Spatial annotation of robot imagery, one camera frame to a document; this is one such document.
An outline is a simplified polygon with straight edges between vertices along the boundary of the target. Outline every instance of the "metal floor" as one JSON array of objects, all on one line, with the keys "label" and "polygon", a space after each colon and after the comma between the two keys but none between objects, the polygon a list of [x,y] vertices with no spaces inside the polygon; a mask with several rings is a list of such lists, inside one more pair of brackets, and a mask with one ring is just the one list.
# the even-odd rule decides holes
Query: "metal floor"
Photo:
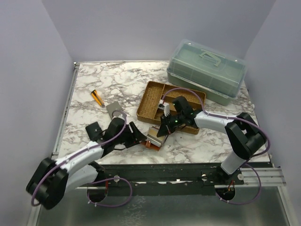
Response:
[{"label": "metal floor", "polygon": [[[233,200],[252,199],[258,188],[237,188]],[[126,197],[107,197],[117,204]],[[119,208],[94,207],[86,190],[68,193],[52,210],[41,208],[38,226],[288,226],[277,187],[264,187],[248,205],[223,203],[216,196],[134,196]]]}]

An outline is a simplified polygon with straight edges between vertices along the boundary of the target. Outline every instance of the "marble tabletop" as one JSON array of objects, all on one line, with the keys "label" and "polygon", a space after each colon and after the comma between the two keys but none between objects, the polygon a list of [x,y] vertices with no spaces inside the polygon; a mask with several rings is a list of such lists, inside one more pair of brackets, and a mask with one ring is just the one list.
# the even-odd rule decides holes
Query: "marble tabletop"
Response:
[{"label": "marble tabletop", "polygon": [[[118,101],[127,113],[128,122],[147,134],[151,124],[137,120],[136,111],[148,81],[167,82],[168,62],[99,62],[81,63],[59,148],[59,157],[70,154],[89,142],[85,127],[95,121],[105,129],[110,123],[106,108],[92,98],[96,89],[105,104]],[[206,100],[206,110],[237,115],[247,112],[255,119],[253,105],[245,85],[236,100],[222,106]],[[228,137],[220,132],[200,129],[197,135],[177,131],[170,135],[159,151],[136,145],[113,151],[97,162],[102,164],[207,163],[222,162],[232,151]],[[269,161],[267,154],[251,161]]]}]

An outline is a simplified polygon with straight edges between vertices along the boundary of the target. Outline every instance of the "orange object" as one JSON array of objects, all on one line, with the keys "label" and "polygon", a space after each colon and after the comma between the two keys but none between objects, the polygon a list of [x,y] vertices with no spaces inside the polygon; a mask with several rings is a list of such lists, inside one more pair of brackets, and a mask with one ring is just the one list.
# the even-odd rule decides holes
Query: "orange object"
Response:
[{"label": "orange object", "polygon": [[92,97],[94,98],[94,100],[96,100],[96,102],[101,106],[101,107],[105,107],[103,100],[100,98],[100,96],[97,94],[97,91],[94,89],[91,92]]},{"label": "orange object", "polygon": [[146,146],[149,149],[159,151],[161,147],[153,145],[150,141],[141,141],[140,144]]}]

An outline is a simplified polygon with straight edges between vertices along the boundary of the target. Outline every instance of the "screw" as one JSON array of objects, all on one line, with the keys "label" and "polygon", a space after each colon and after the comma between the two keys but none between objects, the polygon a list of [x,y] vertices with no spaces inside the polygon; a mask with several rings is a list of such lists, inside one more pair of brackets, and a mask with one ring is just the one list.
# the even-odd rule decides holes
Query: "screw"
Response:
[{"label": "screw", "polygon": [[206,174],[202,175],[202,181],[207,181],[207,175]]},{"label": "screw", "polygon": [[244,180],[244,175],[242,175],[242,174],[240,173],[240,174],[237,175],[237,178],[238,178],[239,180]]},{"label": "screw", "polygon": [[116,179],[114,179],[114,181],[117,183],[119,181],[120,177],[118,175],[115,175],[114,178],[116,178]]}]

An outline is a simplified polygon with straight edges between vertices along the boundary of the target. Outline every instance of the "gray wall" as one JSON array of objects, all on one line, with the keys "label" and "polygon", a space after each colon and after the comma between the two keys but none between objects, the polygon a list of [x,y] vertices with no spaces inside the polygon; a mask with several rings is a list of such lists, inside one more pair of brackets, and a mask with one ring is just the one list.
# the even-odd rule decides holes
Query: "gray wall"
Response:
[{"label": "gray wall", "polygon": [[43,0],[75,61],[167,60],[183,38],[244,57],[275,0]]},{"label": "gray wall", "polygon": [[300,0],[277,0],[246,54],[246,84],[259,123],[270,135],[272,160],[281,165],[296,213],[301,213],[300,9]]},{"label": "gray wall", "polygon": [[73,63],[40,0],[0,1],[0,225],[24,226],[25,187],[49,156]]}]

